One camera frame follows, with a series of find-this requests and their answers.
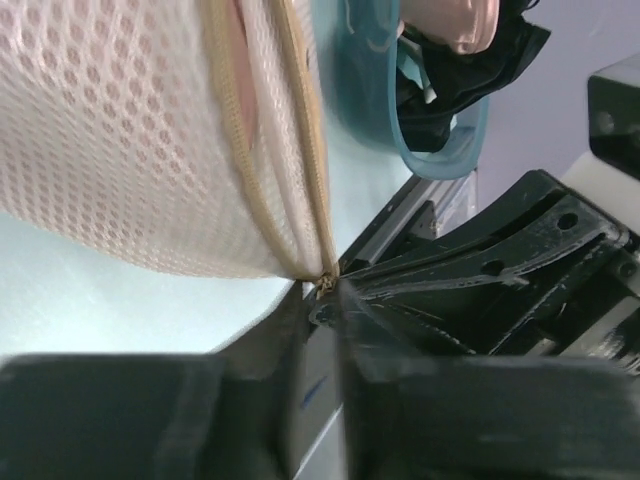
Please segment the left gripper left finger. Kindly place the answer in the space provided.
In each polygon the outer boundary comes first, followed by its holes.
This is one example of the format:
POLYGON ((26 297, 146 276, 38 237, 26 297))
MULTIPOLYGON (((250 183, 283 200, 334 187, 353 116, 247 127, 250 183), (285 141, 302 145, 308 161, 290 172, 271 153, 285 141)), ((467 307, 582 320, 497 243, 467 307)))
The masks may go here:
POLYGON ((5 479, 290 479, 303 288, 206 354, 1 362, 5 479))

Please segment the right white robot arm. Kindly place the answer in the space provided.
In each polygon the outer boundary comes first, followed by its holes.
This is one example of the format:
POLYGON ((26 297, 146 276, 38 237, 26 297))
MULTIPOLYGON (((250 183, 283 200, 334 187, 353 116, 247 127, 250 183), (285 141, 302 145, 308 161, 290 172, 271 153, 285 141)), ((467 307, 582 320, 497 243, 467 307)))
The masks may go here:
POLYGON ((434 240, 349 274, 314 317, 348 385, 519 377, 595 389, 639 374, 639 64, 587 82, 589 149, 524 174, 434 240))

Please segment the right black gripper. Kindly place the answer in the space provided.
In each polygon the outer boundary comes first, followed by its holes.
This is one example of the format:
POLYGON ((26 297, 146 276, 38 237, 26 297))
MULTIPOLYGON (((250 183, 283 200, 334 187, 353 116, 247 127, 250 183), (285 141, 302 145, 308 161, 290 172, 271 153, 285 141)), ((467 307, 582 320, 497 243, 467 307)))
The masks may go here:
POLYGON ((639 368, 639 235, 544 171, 448 234, 342 285, 439 350, 639 368))

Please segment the pink mesh laundry bag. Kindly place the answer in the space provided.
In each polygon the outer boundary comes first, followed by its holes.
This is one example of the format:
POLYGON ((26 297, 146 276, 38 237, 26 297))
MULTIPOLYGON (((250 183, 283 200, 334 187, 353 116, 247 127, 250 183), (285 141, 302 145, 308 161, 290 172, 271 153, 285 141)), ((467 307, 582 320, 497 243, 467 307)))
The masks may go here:
POLYGON ((164 273, 329 291, 311 5, 240 1, 258 103, 243 127, 227 1, 5 1, 1 209, 164 273))

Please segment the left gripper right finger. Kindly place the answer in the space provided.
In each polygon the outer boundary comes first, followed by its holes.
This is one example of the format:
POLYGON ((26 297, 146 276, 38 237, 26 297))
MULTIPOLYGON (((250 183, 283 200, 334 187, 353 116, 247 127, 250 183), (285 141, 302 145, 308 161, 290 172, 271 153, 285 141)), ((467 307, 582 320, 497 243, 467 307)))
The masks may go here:
POLYGON ((431 356, 348 284, 336 334, 350 479, 635 479, 639 386, 608 362, 431 356))

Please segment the pink bra from bag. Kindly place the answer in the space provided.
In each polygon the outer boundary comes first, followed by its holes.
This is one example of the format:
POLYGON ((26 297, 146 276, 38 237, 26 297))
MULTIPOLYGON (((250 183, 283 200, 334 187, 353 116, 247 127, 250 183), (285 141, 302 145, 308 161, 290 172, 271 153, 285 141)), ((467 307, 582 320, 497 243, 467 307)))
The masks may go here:
POLYGON ((240 103, 241 119, 247 135, 249 148, 252 148, 257 129, 258 103, 240 1, 227 1, 227 17, 229 20, 231 58, 240 103))

